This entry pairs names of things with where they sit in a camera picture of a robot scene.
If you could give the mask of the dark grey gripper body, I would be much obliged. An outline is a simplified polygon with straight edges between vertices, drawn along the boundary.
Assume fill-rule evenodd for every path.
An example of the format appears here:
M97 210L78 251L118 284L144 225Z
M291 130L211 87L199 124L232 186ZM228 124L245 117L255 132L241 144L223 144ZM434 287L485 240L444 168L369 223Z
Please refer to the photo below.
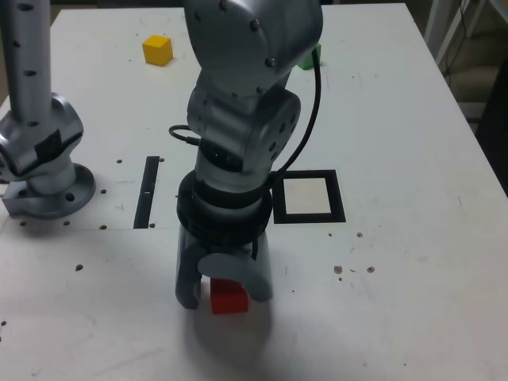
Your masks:
M257 256L257 242L251 242L240 246L217 246L214 244L207 243L205 241L201 241L198 238L194 237L189 233L185 233L185 247L189 247L192 244L196 243L199 247L203 247L207 253L227 253L231 255L247 255L250 257Z

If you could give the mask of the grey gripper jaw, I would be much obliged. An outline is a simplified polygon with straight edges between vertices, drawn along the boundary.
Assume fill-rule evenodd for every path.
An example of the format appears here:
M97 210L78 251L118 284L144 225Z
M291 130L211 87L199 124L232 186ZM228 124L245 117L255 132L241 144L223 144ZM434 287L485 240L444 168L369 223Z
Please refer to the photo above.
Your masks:
M247 291L256 302L267 302L273 297L271 258L267 234L257 239L256 258L252 258L247 245L231 253L215 252L198 261L198 270L211 279L235 281Z

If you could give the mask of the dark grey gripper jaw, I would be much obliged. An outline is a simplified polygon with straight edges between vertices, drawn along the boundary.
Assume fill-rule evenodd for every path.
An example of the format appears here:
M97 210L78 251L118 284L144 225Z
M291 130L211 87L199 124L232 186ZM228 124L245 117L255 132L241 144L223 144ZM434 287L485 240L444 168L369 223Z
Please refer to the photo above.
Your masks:
M185 229L179 230L179 247L176 268L175 296L180 305L196 310L199 304L202 273L198 262L207 255L207 248Z

